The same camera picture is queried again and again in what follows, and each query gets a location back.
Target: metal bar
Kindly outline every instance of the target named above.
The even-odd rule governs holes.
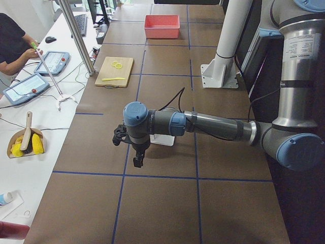
[[[46,65],[46,63],[45,63],[45,60],[43,59],[42,55],[40,54],[40,52],[39,52],[37,49],[35,49],[35,51],[36,51],[37,54],[39,55],[39,57],[40,57],[40,59],[41,59],[43,65],[44,65],[44,67],[45,67],[47,73],[49,73],[49,76],[51,77],[51,80],[53,81],[53,83],[54,83],[54,85],[55,85],[57,91],[59,92],[60,95],[63,95],[63,92],[61,91],[61,89],[60,89],[59,86],[57,85],[56,81],[54,80],[54,77],[53,77],[51,71],[49,70],[49,68],[47,67],[47,65]]]
[[[105,8],[103,0],[100,0],[100,5],[101,5],[103,17],[104,17],[104,22],[105,22],[105,24],[109,24],[110,21],[108,20],[107,13],[106,13],[106,8]]]
[[[116,9],[116,7],[117,7],[117,0],[113,0],[112,2],[113,2],[113,8]]]
[[[75,40],[75,43],[76,43],[79,53],[81,55],[82,61],[85,64],[89,75],[92,76],[95,73],[95,69],[92,65],[92,62],[91,62],[90,57],[87,52],[87,48],[85,46],[85,43],[82,40],[81,34],[80,34],[77,24],[75,22],[72,10],[70,8],[70,4],[68,3],[68,0],[58,0],[58,2],[60,4],[60,7],[61,7],[64,17],[66,18],[66,21],[67,21],[69,29],[72,33],[72,36]]]
[[[250,46],[247,50],[246,56],[242,64],[242,71],[245,73],[249,65],[252,63],[254,56],[258,50],[259,44],[261,43],[261,37],[259,36],[259,25],[254,34],[253,40],[250,43]]]

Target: white desk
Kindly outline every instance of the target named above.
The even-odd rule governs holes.
[[[99,46],[96,42],[96,31],[92,27],[90,13],[88,12],[87,14],[87,33],[83,40],[90,53],[93,47]],[[74,40],[71,38],[70,29],[63,15],[54,23],[47,36],[54,36],[57,38],[57,41],[47,44],[44,38],[39,45],[39,48],[44,51],[44,54],[50,50],[70,53],[69,63],[55,79],[57,82],[61,81],[72,72],[58,85],[64,94],[74,94],[78,102],[80,101],[83,90],[78,93],[76,92],[83,88],[83,84],[87,83],[88,72],[84,65],[80,67],[79,75],[79,69],[74,70],[82,63],[82,59]],[[28,63],[35,62],[36,60],[39,61],[39,59],[29,60]],[[33,73],[35,67],[36,65],[32,65],[24,69]],[[26,71],[22,70],[18,74],[17,79],[22,80],[28,77],[29,74]],[[49,77],[46,77],[46,79],[52,87],[46,90],[43,95],[58,97],[58,92],[53,82],[51,82]],[[39,130],[69,128],[76,111],[77,103],[71,99],[66,100],[60,104],[61,112],[59,112],[55,107],[55,101],[53,97],[40,96],[19,107],[0,109],[0,113],[2,114],[1,118],[25,127],[26,113],[32,111],[32,128]],[[3,96],[0,99],[0,107],[9,105],[9,101]],[[2,219],[2,221],[30,226],[68,130],[43,130],[42,133],[46,140],[44,154],[9,159],[7,156],[9,140],[17,131],[22,129],[21,127],[0,120],[0,194],[16,191],[24,200],[23,204]],[[23,243],[23,241],[0,239],[0,243]]]

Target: cable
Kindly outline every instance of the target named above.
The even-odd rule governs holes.
[[[272,94],[278,92],[279,90],[280,90],[280,88],[278,88],[278,89],[274,90],[273,92],[268,93],[268,94],[266,94],[266,95],[264,95],[264,96],[261,96],[261,97],[259,97],[259,98],[255,98],[253,101],[251,101],[251,103],[250,103],[250,105],[249,105],[249,109],[248,109],[248,114],[247,114],[247,122],[250,121],[249,116],[250,116],[250,111],[251,111],[251,109],[252,109],[252,105],[253,105],[253,103],[255,103],[256,101],[258,101],[258,100],[260,100],[260,99],[266,98],[267,96],[272,95]]]
[[[179,109],[180,112],[182,112],[182,110],[180,109],[180,99],[181,99],[181,96],[182,96],[184,90],[185,90],[185,87],[183,87],[164,107],[162,107],[158,111],[162,111],[163,109],[167,108],[168,105],[170,105],[175,100],[175,98],[177,98],[177,96],[179,95],[179,98],[178,98],[178,109]]]
[[[256,75],[255,81],[254,81],[253,85],[251,86],[251,89],[250,89],[250,91],[249,91],[249,93],[248,93],[248,97],[249,97],[249,98],[252,96],[253,90],[254,90],[254,88],[255,88],[255,86],[256,86],[256,84],[257,84],[257,81],[258,81],[259,75],[260,75],[260,73],[261,73],[261,71],[262,71],[262,69],[263,69],[263,67],[264,67],[264,63],[265,63],[265,60],[266,60],[267,57],[268,57],[268,53],[266,53],[266,55],[265,55],[265,57],[264,57],[264,60],[263,60],[261,66],[260,66],[260,68],[259,68],[259,71],[258,71],[258,73],[257,73],[257,75]]]
[[[57,81],[56,83],[60,83],[61,81],[63,81],[64,79],[66,79],[69,75],[71,75],[80,65],[82,65],[83,62],[81,62],[80,64],[78,64],[70,73],[68,73],[65,77],[63,77],[62,79],[60,79],[59,81]]]
[[[3,121],[5,121],[5,122],[7,122],[7,123],[9,123],[9,124],[12,124],[12,125],[15,125],[15,126],[19,126],[19,127],[25,128],[24,126],[20,126],[20,125],[18,125],[18,124],[15,124],[15,123],[9,122],[9,121],[5,120],[4,118],[0,118],[0,119],[3,120]]]
[[[31,75],[31,73],[30,73],[30,72],[28,72],[27,70],[25,70],[24,68],[22,68],[21,70],[23,70],[23,71],[25,71],[26,73],[28,73],[28,74],[30,74],[30,75]]]
[[[77,76],[76,76],[76,78],[75,78],[75,81],[76,81],[77,83],[79,83],[79,84],[82,84],[83,87],[82,87],[80,90],[78,90],[76,93],[72,94],[72,96],[74,96],[74,95],[77,94],[78,92],[82,91],[82,90],[85,89],[85,87],[86,87],[86,85],[85,85],[84,83],[82,83],[82,82],[80,82],[80,81],[77,80],[78,76],[80,75],[80,68],[81,68],[81,65],[82,65],[82,64],[79,65],[79,70],[78,70],[78,74],[77,74]]]
[[[12,123],[10,121],[7,121],[3,118],[0,118],[1,120],[9,123],[9,124],[12,124],[12,125],[15,125],[15,126],[18,126],[18,127],[21,127],[21,128],[25,128],[24,126],[21,126],[21,125],[18,125],[18,124],[15,124],[15,123]],[[54,131],[54,130],[68,130],[69,128],[45,128],[45,129],[40,129],[40,131]]]
[[[55,130],[68,130],[69,128],[46,128],[46,129],[41,129],[40,131],[55,131]]]
[[[31,66],[31,65],[38,65],[39,63],[40,63],[40,62],[32,62],[32,63],[28,63],[28,64],[24,65],[23,68],[28,67],[28,66]]]
[[[57,100],[57,98],[53,95],[42,95],[42,94],[38,94],[38,96],[40,97],[53,97],[55,100]]]
[[[7,84],[5,84],[1,79],[0,79],[0,81],[1,81],[1,83],[3,84],[3,85],[5,85],[6,87],[10,87],[10,86],[8,86]]]

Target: table surface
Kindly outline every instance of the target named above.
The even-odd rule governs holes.
[[[146,39],[147,14],[178,14],[179,38]],[[128,102],[158,109],[183,87],[183,110],[246,118],[240,82],[202,88],[200,66],[214,58],[223,20],[220,6],[117,8],[95,68],[106,56],[133,57],[129,85],[89,78],[24,243],[289,243],[257,148],[186,133],[170,147],[152,144],[139,169],[131,147],[111,142]]]
[[[87,35],[83,40],[88,52],[91,52],[94,46],[98,48],[99,45],[95,39],[96,31],[92,27],[90,13],[86,14],[89,15],[87,17]],[[66,51],[70,54],[69,63],[62,73],[55,77],[55,80],[63,93],[74,95],[76,101],[79,102],[89,75],[82,64],[81,56],[71,38],[63,15],[54,23],[47,36],[54,36],[57,41],[47,44],[44,38],[39,45],[44,54],[49,50]],[[22,80],[34,73],[37,64],[31,63],[39,61],[39,58],[29,60],[27,64],[30,65],[26,65],[16,79]],[[0,150],[2,159],[0,162],[0,192],[14,192],[19,194],[24,201],[2,221],[31,225],[78,105],[72,100],[66,100],[61,103],[59,112],[55,107],[58,91],[49,77],[45,77],[45,79],[51,87],[42,93],[42,96],[34,98],[24,105],[2,108],[9,106],[10,103],[5,96],[0,100],[1,118],[17,124],[13,125],[0,120],[0,145],[2,148]],[[9,159],[7,156],[9,140],[16,132],[24,129],[28,111],[31,111],[33,116],[32,128],[42,130],[45,138],[45,153]],[[1,239],[0,243],[22,243],[22,241]]]

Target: computer mouse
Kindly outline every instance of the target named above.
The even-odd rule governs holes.
[[[51,43],[51,42],[54,42],[54,41],[56,41],[55,37],[47,37],[47,38],[45,38],[46,43]]]

